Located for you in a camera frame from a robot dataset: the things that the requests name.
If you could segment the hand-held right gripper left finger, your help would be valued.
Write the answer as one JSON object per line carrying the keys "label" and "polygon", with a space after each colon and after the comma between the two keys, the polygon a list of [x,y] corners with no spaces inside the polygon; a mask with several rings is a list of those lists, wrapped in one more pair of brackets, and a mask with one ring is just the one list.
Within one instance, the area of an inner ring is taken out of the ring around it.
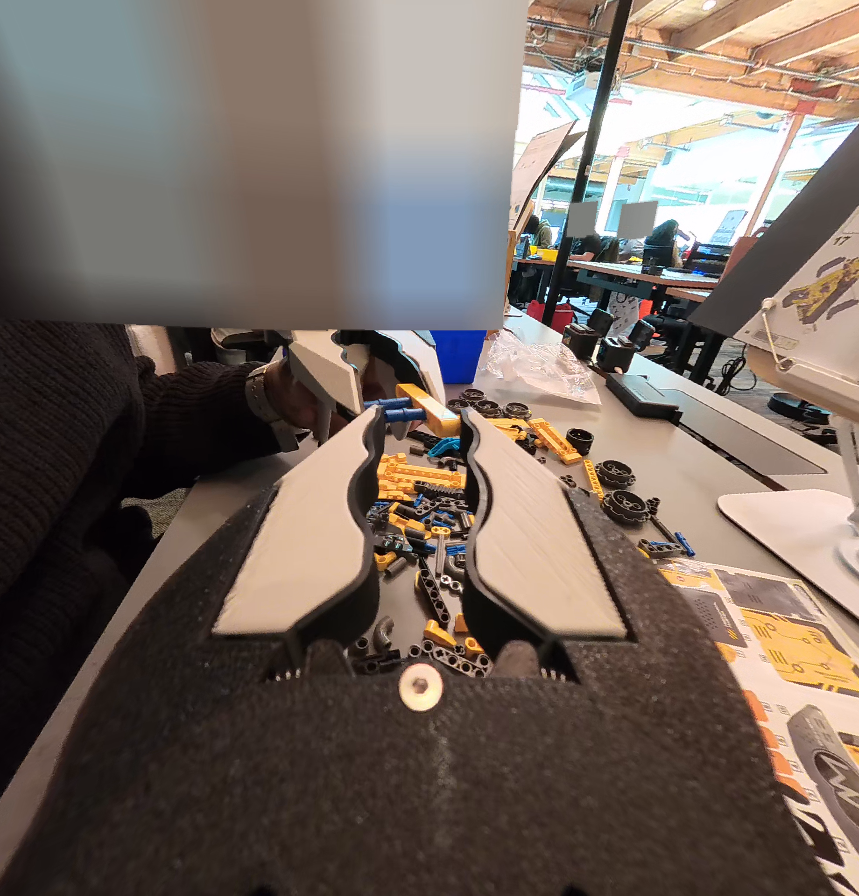
{"label": "hand-held right gripper left finger", "polygon": [[386,422],[366,409],[286,472],[211,629],[279,636],[292,655],[321,639],[353,644],[379,608],[374,536]]}

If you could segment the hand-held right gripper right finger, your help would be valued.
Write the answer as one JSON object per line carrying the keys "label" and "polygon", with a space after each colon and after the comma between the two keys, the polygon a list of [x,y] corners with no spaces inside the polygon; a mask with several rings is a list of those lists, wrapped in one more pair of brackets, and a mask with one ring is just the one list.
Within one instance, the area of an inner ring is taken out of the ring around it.
{"label": "hand-held right gripper right finger", "polygon": [[497,658],[512,641],[624,641],[623,615],[559,479],[474,409],[462,413],[461,444],[474,506],[462,607],[481,647]]}

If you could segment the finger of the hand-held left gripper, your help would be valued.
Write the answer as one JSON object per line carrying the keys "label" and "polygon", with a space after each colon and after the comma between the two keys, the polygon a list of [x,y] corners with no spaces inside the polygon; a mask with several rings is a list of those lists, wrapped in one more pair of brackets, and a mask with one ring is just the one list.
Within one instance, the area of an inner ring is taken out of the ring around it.
{"label": "finger of the hand-held left gripper", "polygon": [[[433,342],[413,330],[336,330],[335,341],[342,345],[362,342],[366,346],[366,368],[376,364],[376,373],[383,380],[384,396],[396,397],[397,384],[421,387],[444,404],[445,390]],[[364,404],[363,374],[361,388]]]}
{"label": "finger of the hand-held left gripper", "polygon": [[366,370],[366,346],[342,345],[335,330],[292,330],[289,333],[289,368],[295,379],[318,399],[318,444],[330,436],[331,416],[337,407],[354,416],[364,410],[361,375]]}

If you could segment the yellow holed beam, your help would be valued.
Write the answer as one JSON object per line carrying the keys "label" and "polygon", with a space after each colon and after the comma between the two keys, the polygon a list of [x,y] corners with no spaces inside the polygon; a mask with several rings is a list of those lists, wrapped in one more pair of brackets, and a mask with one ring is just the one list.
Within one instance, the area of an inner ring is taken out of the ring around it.
{"label": "yellow holed beam", "polygon": [[458,437],[461,428],[461,417],[454,411],[447,409],[438,400],[413,384],[397,384],[395,397],[407,396],[412,400],[412,406],[423,408],[427,419],[417,421],[424,423],[428,430],[439,438]]}

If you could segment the pile of toy building parts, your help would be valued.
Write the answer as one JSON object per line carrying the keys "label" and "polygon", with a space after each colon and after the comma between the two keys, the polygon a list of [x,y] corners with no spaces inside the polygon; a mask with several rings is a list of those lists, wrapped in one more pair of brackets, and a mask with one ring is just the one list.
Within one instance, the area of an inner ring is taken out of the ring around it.
{"label": "pile of toy building parts", "polygon": [[[470,589],[465,567],[473,504],[465,491],[467,476],[453,463],[431,468],[389,452],[379,463],[378,481],[379,502],[368,512],[368,522],[376,538],[379,610],[348,648],[354,666],[364,675],[378,675],[395,663],[437,662],[451,674],[476,679],[576,681],[564,652],[567,642],[558,637],[536,645],[540,658],[529,658],[524,645],[515,659],[506,659],[502,672],[495,660],[499,644],[490,652],[464,644],[482,634],[475,625],[455,620]],[[559,486],[625,615],[629,641],[662,648],[667,659],[687,667],[711,653],[702,623],[682,594],[662,581],[613,522],[605,521],[603,499],[610,495],[583,485],[598,485],[593,467],[583,481],[569,475]]]}

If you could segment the person's left hand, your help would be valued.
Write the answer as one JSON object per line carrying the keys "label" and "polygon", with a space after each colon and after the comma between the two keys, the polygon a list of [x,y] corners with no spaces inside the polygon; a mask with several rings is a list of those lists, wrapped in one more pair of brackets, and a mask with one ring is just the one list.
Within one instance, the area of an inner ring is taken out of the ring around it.
{"label": "person's left hand", "polygon": [[292,427],[316,433],[326,408],[310,389],[291,372],[287,361],[272,362],[263,375],[267,401],[273,411]]}

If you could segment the grey wristwatch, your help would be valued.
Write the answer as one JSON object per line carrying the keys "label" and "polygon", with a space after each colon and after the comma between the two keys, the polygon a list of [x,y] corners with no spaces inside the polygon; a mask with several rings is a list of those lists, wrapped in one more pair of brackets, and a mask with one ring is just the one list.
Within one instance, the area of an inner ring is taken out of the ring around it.
{"label": "grey wristwatch", "polygon": [[246,403],[250,411],[271,427],[284,422],[282,414],[278,413],[271,403],[266,387],[267,373],[278,366],[279,363],[277,362],[263,364],[250,371],[246,375],[245,381]]}

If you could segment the clear plastic bag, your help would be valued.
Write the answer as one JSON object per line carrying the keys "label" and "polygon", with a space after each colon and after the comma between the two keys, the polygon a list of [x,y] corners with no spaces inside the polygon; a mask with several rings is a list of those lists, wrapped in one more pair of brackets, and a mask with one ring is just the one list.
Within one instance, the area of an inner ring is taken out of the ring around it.
{"label": "clear plastic bag", "polygon": [[537,392],[580,404],[599,406],[601,399],[587,364],[561,343],[526,343],[501,330],[477,369],[477,379],[520,382]]}

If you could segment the black flat box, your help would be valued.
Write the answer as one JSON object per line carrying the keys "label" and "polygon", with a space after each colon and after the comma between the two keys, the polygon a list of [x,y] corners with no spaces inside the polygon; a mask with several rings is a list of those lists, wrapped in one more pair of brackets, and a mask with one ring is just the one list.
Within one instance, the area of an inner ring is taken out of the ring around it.
{"label": "black flat box", "polygon": [[651,385],[648,378],[611,373],[606,376],[605,385],[634,417],[680,424],[681,407]]}

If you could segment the brown cardboard sheet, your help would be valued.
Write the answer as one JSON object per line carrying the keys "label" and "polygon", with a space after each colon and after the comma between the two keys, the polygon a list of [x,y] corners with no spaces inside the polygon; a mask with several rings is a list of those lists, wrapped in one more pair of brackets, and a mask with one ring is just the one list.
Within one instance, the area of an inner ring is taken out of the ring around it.
{"label": "brown cardboard sheet", "polygon": [[512,172],[507,223],[509,230],[515,230],[519,213],[531,199],[543,177],[566,151],[584,138],[585,131],[572,133],[573,126],[573,122],[568,122],[539,133],[526,145]]}

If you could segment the long wooden desk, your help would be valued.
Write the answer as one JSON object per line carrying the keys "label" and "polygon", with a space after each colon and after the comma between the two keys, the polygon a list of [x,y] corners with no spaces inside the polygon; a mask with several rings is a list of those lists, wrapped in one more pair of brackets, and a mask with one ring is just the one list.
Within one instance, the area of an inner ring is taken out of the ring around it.
{"label": "long wooden desk", "polygon": [[[512,263],[512,277],[516,276],[517,270],[523,268],[541,268],[542,280],[539,291],[539,300],[542,301],[542,318],[541,322],[548,325],[544,310],[547,299],[545,298],[550,282],[550,278],[554,269],[554,261],[545,260],[539,255],[530,257],[526,260],[515,260]],[[602,298],[609,299],[613,292],[623,293],[627,296],[637,297],[640,300],[647,300],[653,297],[655,300],[662,302],[666,296],[668,288],[679,289],[696,289],[708,294],[718,284],[718,278],[708,277],[705,275],[697,275],[683,271],[665,270],[660,274],[644,273],[640,264],[624,264],[624,263],[595,263],[587,261],[570,260],[567,264],[567,270],[575,273],[575,281],[577,284],[588,285],[590,287],[599,287],[602,289]],[[554,323],[550,324],[550,328],[562,334],[566,325],[573,320],[566,317],[558,324],[555,320],[557,311],[555,309]]]}

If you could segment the white book stand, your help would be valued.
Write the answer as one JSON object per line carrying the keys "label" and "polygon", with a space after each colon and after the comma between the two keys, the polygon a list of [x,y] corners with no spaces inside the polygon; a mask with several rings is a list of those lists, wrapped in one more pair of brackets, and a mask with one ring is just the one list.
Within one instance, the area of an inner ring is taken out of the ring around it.
{"label": "white book stand", "polygon": [[[858,206],[859,124],[691,320],[736,339]],[[773,342],[767,350],[746,344],[756,375],[829,411],[847,485],[841,494],[804,489],[727,495],[719,508],[859,619],[859,360],[835,371],[779,355]]]}

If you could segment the sticker sheet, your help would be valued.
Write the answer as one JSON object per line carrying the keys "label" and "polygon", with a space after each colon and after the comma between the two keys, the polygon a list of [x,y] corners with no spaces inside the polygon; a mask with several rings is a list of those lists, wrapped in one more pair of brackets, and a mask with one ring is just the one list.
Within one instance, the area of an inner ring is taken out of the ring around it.
{"label": "sticker sheet", "polygon": [[682,592],[760,725],[804,841],[841,894],[859,894],[859,652],[801,580],[675,557]]}

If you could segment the black metal pole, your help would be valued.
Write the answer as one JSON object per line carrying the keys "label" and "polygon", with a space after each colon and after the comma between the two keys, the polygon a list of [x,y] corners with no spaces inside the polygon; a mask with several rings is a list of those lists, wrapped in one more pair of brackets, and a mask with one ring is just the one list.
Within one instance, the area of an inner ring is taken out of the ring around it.
{"label": "black metal pole", "polygon": [[[613,79],[617,69],[620,50],[625,38],[627,22],[632,6],[632,1],[618,1],[616,6],[613,24],[603,59],[603,67],[599,75],[595,93],[592,115],[584,136],[577,179],[571,195],[570,210],[566,220],[568,225],[578,223],[578,212],[574,207],[584,201],[584,194],[592,171],[592,163],[602,131],[603,119],[610,101]],[[563,233],[558,248],[558,254],[552,268],[545,308],[541,319],[542,324],[547,327],[551,327],[558,305],[562,280],[570,260],[571,244],[572,237]]]}

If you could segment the person's black sweater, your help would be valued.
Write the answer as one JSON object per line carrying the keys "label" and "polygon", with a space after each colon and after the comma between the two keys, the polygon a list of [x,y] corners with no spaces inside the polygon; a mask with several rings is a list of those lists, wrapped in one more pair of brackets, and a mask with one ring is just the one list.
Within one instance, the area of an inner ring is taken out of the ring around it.
{"label": "person's black sweater", "polygon": [[0,797],[190,482],[141,465],[153,363],[121,324],[0,320]]}

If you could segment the instruction booklet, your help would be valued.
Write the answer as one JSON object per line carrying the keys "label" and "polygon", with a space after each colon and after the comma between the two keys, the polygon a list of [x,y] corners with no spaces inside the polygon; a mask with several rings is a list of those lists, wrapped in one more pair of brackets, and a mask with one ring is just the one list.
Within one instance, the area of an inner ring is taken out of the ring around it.
{"label": "instruction booklet", "polygon": [[835,371],[859,360],[859,206],[735,337]]}

